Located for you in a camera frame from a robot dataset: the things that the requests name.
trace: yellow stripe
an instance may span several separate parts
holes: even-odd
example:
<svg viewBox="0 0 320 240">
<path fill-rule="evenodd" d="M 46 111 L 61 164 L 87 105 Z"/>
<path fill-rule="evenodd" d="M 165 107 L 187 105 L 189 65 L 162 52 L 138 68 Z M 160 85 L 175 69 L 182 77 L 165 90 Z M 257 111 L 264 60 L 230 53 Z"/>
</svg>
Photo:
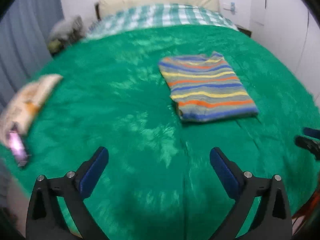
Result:
<svg viewBox="0 0 320 240">
<path fill-rule="evenodd" d="M 194 77 L 194 78 L 214 78 L 214 77 L 220 77 L 223 75 L 228 75 L 228 74 L 235 74 L 233 71 L 225 71 L 216 75 L 187 75 L 187 74 L 182 74 L 182 73 L 169 73 L 169 72 L 161 72 L 163 76 L 168 76 L 168 77 Z"/>
<path fill-rule="evenodd" d="M 247 96 L 248 93 L 247 92 L 234 92 L 234 93 L 230 93 L 230 94 L 210 94 L 204 91 L 200 91 L 200 92 L 191 92 L 191 93 L 187 93 L 187 94 L 183 94 L 183 95 L 176 95 L 176 96 L 171 96 L 172 99 L 176 99 L 176 98 L 186 98 L 188 96 L 196 96 L 196 95 L 205 95 L 207 97 L 211 97 L 211 98 L 228 98 L 228 97 L 234 97 L 234 96 Z"/>
<path fill-rule="evenodd" d="M 208 60 L 206 60 L 206 61 L 202 61 L 202 62 L 197 62 L 197 63 L 194 63 L 194 62 L 188 62 L 188 61 L 183 61 L 183 63 L 187 63 L 187 64 L 189 64 L 189 65 L 201 65 L 201 64 L 203 64 L 203 63 L 211 63 L 211 62 L 214 62 L 214 63 L 216 63 L 216 62 L 219 62 L 219 61 L 221 61 L 221 60 L 223 60 L 223 58 L 221 58 L 221 59 L 217 59 L 217 60 L 215 60 L 215 59 L 208 59 Z"/>
<path fill-rule="evenodd" d="M 208 59 L 206 62 L 219 62 L 221 61 L 223 58 L 221 59 Z"/>
</svg>

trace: nightstand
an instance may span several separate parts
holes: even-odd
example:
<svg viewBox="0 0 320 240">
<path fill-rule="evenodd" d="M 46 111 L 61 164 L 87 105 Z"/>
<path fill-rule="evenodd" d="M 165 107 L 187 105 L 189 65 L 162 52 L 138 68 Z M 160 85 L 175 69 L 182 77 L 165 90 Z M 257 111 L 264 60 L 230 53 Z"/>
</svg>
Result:
<svg viewBox="0 0 320 240">
<path fill-rule="evenodd" d="M 238 28 L 238 30 L 240 32 L 244 33 L 245 35 L 247 35 L 248 37 L 251 38 L 252 31 L 250 31 L 250 30 L 248 30 L 248 29 L 246 29 L 246 28 L 244 28 L 244 27 L 242 27 L 241 25 L 238 25 L 238 24 L 236 24 L 236 26 L 237 26 L 237 28 Z"/>
</svg>

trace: bedsheet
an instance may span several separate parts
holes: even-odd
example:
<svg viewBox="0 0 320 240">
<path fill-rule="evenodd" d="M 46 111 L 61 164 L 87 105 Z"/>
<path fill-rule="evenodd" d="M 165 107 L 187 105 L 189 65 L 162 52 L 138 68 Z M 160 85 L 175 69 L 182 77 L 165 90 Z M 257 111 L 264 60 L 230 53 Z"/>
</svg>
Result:
<svg viewBox="0 0 320 240">
<path fill-rule="evenodd" d="M 257 117 L 181 123 L 157 63 L 213 50 L 233 67 Z M 291 72 L 243 33 L 207 25 L 125 32 L 76 44 L 34 78 L 49 73 L 64 79 L 31 127 L 29 165 L 20 170 L 8 150 L 0 154 L 29 195 L 38 175 L 63 176 L 106 147 L 109 164 L 85 204 L 111 240 L 208 239 L 234 203 L 209 162 L 216 146 L 243 171 L 281 175 L 292 212 L 315 189 L 319 165 L 293 137 L 303 126 L 320 127 L 318 108 Z"/>
<path fill-rule="evenodd" d="M 104 17 L 86 34 L 87 40 L 101 39 L 135 29 L 174 25 L 215 25 L 238 30 L 218 12 L 191 5 L 153 4 L 137 6 Z"/>
</svg>

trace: green checkered blanket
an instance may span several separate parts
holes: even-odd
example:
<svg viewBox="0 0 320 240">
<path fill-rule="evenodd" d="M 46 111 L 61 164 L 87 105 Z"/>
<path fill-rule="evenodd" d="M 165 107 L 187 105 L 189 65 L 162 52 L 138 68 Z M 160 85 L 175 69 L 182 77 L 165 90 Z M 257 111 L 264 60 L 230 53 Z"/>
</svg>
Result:
<svg viewBox="0 0 320 240">
<path fill-rule="evenodd" d="M 133 7 L 104 17 L 86 34 L 94 40 L 135 29 L 165 27 L 173 25 L 215 25 L 238 30 L 218 12 L 180 4 L 154 4 Z"/>
</svg>

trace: pink object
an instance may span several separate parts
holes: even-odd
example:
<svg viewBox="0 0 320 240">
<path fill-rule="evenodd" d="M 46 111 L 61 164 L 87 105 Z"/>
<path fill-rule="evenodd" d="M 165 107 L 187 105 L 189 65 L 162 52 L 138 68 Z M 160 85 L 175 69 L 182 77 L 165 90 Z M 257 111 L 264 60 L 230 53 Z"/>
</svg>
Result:
<svg viewBox="0 0 320 240">
<path fill-rule="evenodd" d="M 26 166 L 26 164 L 28 163 L 29 155 L 23 144 L 22 138 L 18 133 L 16 124 L 14 124 L 14 126 L 8 133 L 8 143 L 12 155 L 18 163 L 18 167 L 23 168 L 24 166 Z"/>
</svg>

